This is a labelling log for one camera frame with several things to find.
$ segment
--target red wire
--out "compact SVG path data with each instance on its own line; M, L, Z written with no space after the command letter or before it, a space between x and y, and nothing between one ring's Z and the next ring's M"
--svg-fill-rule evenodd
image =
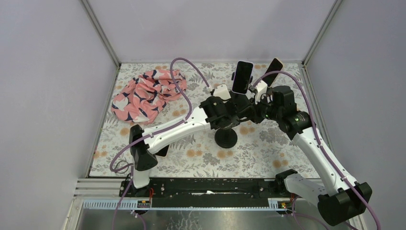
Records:
M152 198L153 195L154 195L154 189L150 188L149 189L149 205L151 205L151 198Z

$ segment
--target floral pattern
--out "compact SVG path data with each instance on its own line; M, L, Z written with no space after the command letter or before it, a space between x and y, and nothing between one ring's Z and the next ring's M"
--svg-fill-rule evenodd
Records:
M211 85L225 83L229 89L231 88L231 73L235 70L236 63L206 63L196 66ZM267 67L268 64L256 64L253 70L254 80L264 74ZM180 69L185 75L187 80L185 93L193 107L198 106L209 95L203 80L187 63L175 64L174 68ZM151 69L169 69L169 64L122 64L112 99L131 78ZM286 63L284 70L302 82L296 63ZM274 86L277 85L290 86L295 93L298 109L307 111L304 99L293 80L280 75L274 83ZM154 123L143 127L168 122L186 114L188 109L188 104L183 98L169 102ZM111 172L109 164L114 155L128 144L129 130L133 125L134 123L119 121L110 110L107 112L89 176L124 175L124 172ZM274 178L280 172L295 169L304 177L319 178L309 159L291 143L285 133L279 130L275 122L264 120L261 124L254 124L248 121L233 129L237 132L238 142L230 149L216 145L215 130L195 133L172 143L167 157L158 157L159 163L151 171L151 176ZM122 161L119 166L132 162L129 150L117 162L119 161Z

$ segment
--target metal floor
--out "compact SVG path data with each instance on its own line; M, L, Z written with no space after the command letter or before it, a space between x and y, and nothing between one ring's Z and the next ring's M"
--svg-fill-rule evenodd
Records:
M321 219L317 208L306 201L297 201L297 213ZM78 230L111 230L114 210L83 209ZM281 217L275 211L158 211L150 210L142 217L148 230L300 230L293 217ZM324 230L312 220L298 217L306 230ZM128 210L119 210L115 230L142 230L142 221ZM331 230L347 230L344 224Z

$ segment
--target white wall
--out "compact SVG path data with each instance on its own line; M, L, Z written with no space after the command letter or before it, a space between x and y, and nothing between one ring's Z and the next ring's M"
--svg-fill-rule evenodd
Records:
M404 229L406 1L344 1L308 65L337 158ZM368 229L376 229L367 214Z
M90 0L122 62L302 60L334 0Z
M0 229L60 229L115 67L80 2L0 2Z

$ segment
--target pink patterned fabric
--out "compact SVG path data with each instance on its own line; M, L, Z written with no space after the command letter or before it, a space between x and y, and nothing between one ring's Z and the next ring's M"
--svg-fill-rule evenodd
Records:
M185 91L185 77L179 70L174 70L173 76ZM167 102L175 101L180 96L169 70L151 70L128 82L121 93L114 97L111 111L122 121L150 124Z

